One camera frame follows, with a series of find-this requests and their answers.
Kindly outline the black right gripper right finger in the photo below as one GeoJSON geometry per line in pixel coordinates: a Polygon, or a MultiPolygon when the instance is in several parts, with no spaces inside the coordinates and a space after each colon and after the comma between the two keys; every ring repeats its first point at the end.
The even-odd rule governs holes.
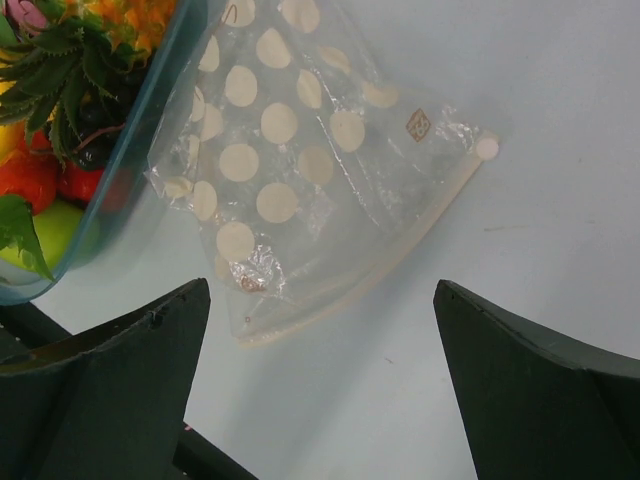
{"type": "Polygon", "coordinates": [[[638,478],[638,360],[452,281],[433,304],[478,478],[638,478]]]}

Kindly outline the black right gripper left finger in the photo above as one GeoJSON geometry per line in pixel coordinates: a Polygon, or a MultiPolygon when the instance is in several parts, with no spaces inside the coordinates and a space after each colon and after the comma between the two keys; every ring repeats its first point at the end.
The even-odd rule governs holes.
{"type": "Polygon", "coordinates": [[[207,281],[195,279],[2,360],[2,478],[166,478],[210,303],[207,281]]]}

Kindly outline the clear polka dot zip bag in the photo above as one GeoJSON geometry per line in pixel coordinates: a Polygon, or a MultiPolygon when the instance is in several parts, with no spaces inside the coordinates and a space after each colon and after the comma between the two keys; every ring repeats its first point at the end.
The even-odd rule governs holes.
{"type": "Polygon", "coordinates": [[[374,286],[499,149],[393,84],[336,2],[230,1],[175,83],[148,177],[197,218],[247,344],[374,286]]]}

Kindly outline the small toy pineapple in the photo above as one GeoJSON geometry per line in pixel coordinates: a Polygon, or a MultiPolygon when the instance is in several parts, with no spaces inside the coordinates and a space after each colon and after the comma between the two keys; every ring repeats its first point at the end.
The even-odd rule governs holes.
{"type": "Polygon", "coordinates": [[[74,163],[81,105],[91,93],[112,97],[109,85],[124,82],[135,90],[132,110],[176,6],[174,0],[2,2],[1,56],[8,66],[1,80],[14,82],[1,94],[2,124],[24,120],[28,139],[44,134],[48,150],[74,163]]]}

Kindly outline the green toy apple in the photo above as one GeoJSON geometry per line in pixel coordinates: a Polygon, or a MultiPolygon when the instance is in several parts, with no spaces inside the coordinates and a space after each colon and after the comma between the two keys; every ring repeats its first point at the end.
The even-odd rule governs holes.
{"type": "MultiPolygon", "coordinates": [[[[69,250],[83,216],[84,211],[81,208],[64,200],[55,200],[48,209],[35,216],[35,231],[44,259],[52,273],[69,250]]],[[[86,234],[76,248],[77,256],[94,253],[101,236],[99,223],[92,223],[86,234]]],[[[24,264],[16,247],[1,250],[1,259],[23,270],[36,271],[34,267],[24,264]]]]}

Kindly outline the teal plastic fruit tub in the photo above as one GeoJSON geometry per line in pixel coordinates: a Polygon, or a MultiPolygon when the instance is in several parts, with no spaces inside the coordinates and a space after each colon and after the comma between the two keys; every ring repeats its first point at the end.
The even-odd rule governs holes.
{"type": "Polygon", "coordinates": [[[79,221],[68,248],[53,269],[52,281],[1,262],[1,304],[30,302],[48,292],[69,270],[101,255],[128,222],[141,190],[154,134],[179,75],[201,45],[201,36],[218,22],[224,1],[180,1],[166,36],[142,84],[132,113],[116,143],[97,191],[79,221]]]}

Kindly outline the dark toy grape bunch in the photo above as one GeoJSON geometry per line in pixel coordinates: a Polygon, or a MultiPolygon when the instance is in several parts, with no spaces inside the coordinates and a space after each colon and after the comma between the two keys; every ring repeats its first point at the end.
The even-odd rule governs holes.
{"type": "Polygon", "coordinates": [[[73,162],[81,169],[103,169],[127,120],[135,90],[124,82],[109,85],[112,97],[91,93],[79,109],[79,140],[73,148],[73,162]]]}

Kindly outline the yellow toy banana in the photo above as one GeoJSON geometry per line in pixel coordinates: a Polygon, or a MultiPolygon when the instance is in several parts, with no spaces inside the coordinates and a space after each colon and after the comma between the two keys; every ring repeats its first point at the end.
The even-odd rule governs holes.
{"type": "MultiPolygon", "coordinates": [[[[1,56],[1,68],[8,66],[6,58],[1,56]]],[[[1,80],[1,94],[7,91],[14,82],[7,82],[1,80]]],[[[16,121],[7,125],[1,125],[0,129],[0,154],[1,162],[4,157],[9,154],[13,149],[17,148],[22,141],[24,135],[24,120],[16,121]]]]}

